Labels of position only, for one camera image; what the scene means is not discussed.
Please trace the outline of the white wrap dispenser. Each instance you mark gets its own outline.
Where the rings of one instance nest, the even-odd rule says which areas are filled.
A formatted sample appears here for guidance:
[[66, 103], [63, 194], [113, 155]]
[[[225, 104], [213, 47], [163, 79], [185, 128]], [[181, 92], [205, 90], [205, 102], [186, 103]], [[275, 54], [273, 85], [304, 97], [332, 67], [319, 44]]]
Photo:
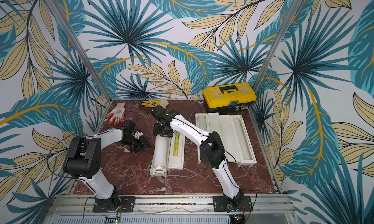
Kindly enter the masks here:
[[156, 136], [153, 161], [150, 169], [151, 177], [167, 177], [170, 145], [171, 138], [161, 135]]
[[219, 113], [196, 113], [195, 120], [198, 128], [208, 132], [216, 131], [219, 135], [222, 135]]

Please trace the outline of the white dispenser base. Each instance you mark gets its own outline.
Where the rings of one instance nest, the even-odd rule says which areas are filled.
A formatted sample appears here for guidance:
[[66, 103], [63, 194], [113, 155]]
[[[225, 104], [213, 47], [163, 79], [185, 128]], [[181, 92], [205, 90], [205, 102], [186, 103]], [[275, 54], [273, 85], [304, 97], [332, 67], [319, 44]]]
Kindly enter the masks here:
[[248, 132], [241, 115], [220, 115], [221, 139], [229, 162], [238, 166], [257, 163]]

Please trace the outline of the plastic wrap roll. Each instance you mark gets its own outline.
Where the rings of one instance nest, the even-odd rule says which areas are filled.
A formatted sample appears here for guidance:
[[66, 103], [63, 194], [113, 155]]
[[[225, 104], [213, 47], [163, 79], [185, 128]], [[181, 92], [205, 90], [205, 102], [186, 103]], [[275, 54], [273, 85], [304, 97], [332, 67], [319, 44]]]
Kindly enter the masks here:
[[166, 168], [168, 147], [168, 137], [156, 136], [153, 157], [153, 165], [156, 171], [162, 171]]

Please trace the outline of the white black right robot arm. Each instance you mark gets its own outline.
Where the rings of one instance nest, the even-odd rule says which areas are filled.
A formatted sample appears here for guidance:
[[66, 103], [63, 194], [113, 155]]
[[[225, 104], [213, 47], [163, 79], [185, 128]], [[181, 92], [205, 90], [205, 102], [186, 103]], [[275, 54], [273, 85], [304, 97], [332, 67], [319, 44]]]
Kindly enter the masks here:
[[155, 106], [152, 115], [157, 120], [154, 134], [171, 137], [177, 131], [190, 139], [199, 148], [201, 162], [212, 169], [219, 180], [223, 195], [232, 210], [237, 210], [244, 198], [244, 192], [235, 182], [228, 166], [226, 150], [220, 135], [198, 128], [175, 110], [166, 110], [162, 106]]

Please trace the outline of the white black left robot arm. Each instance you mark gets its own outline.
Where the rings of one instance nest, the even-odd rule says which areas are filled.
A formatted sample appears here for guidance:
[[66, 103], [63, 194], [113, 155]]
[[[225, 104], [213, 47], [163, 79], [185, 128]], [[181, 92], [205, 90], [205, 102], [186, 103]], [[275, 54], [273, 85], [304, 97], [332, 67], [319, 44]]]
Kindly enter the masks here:
[[94, 136], [77, 136], [71, 141], [62, 169], [71, 177], [80, 179], [95, 194], [97, 202], [117, 205], [116, 188], [109, 183], [101, 171], [101, 152], [113, 144], [123, 143], [131, 153], [143, 153], [150, 144], [135, 123], [126, 120], [121, 127], [113, 127]]

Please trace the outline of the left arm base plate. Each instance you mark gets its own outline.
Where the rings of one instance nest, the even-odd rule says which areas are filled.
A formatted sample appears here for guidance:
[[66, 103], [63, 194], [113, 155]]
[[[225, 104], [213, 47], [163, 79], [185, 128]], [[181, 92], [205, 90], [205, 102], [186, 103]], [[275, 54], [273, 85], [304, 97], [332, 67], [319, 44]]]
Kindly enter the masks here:
[[95, 198], [93, 213], [130, 213], [133, 212], [134, 205], [135, 196], [119, 196], [105, 200]]

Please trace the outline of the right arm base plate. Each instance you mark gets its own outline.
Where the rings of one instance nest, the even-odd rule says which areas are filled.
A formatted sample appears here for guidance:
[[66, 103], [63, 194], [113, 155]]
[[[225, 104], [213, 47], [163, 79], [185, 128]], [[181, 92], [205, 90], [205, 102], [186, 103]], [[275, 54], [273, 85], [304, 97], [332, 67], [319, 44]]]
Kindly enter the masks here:
[[253, 203], [249, 196], [244, 196], [239, 202], [235, 202], [226, 196], [213, 196], [213, 208], [215, 212], [247, 212], [253, 210]]

